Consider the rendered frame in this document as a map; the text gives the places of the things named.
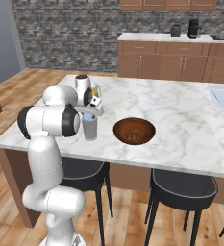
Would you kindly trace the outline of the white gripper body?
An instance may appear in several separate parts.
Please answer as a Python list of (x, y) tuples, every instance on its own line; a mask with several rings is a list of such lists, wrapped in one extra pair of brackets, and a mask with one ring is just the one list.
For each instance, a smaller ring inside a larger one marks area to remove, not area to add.
[(77, 112), (88, 113), (96, 116), (102, 116), (104, 113), (103, 108), (97, 109), (93, 107), (75, 107)]

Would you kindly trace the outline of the clear glass cup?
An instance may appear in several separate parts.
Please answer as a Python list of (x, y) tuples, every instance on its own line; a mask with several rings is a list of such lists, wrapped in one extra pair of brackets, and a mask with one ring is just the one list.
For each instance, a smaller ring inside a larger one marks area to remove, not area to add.
[(97, 116), (85, 113), (82, 118), (85, 139), (92, 141), (97, 138)]

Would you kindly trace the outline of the brown wooden bowl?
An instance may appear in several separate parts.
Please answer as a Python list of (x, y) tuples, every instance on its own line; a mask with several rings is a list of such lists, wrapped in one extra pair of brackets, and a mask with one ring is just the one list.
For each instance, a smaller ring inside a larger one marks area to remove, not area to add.
[[(142, 118), (129, 117), (117, 121), (113, 126), (115, 137), (128, 145), (141, 145), (149, 142), (156, 133), (154, 125)], [(131, 135), (131, 140), (127, 140), (127, 134)], [(132, 140), (132, 134), (136, 135), (136, 140)]]

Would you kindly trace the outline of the clear jar with yellow content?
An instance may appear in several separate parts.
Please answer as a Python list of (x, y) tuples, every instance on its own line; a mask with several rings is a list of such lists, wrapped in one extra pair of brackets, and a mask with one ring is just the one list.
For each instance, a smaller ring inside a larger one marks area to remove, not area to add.
[(91, 88), (92, 88), (92, 94), (98, 98), (101, 98), (102, 95), (101, 95), (101, 87), (93, 82), (92, 85), (91, 85)]

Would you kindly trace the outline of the brown base cupboards run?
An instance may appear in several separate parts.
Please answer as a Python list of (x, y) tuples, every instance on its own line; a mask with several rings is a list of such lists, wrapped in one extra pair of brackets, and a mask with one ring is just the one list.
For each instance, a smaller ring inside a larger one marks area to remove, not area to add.
[(123, 33), (118, 38), (118, 75), (224, 84), (224, 40)]

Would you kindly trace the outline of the black toaster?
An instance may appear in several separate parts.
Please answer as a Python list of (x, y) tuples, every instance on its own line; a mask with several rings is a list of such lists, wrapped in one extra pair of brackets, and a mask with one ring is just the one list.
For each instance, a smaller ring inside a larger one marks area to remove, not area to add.
[(180, 24), (173, 24), (171, 26), (171, 35), (173, 37), (179, 37), (181, 35), (181, 25)]

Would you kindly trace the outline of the black coffee machine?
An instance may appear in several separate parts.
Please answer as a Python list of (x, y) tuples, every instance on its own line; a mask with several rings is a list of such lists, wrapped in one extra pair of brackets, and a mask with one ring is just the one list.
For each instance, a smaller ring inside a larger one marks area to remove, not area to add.
[(198, 19), (190, 19), (188, 25), (187, 36), (189, 39), (197, 39), (198, 31), (199, 31), (199, 20)]

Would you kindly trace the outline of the brown wall cupboards run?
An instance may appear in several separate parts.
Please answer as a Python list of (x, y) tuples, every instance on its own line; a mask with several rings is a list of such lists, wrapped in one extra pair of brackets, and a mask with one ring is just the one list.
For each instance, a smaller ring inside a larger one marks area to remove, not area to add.
[(120, 0), (123, 11), (214, 11), (217, 0)]

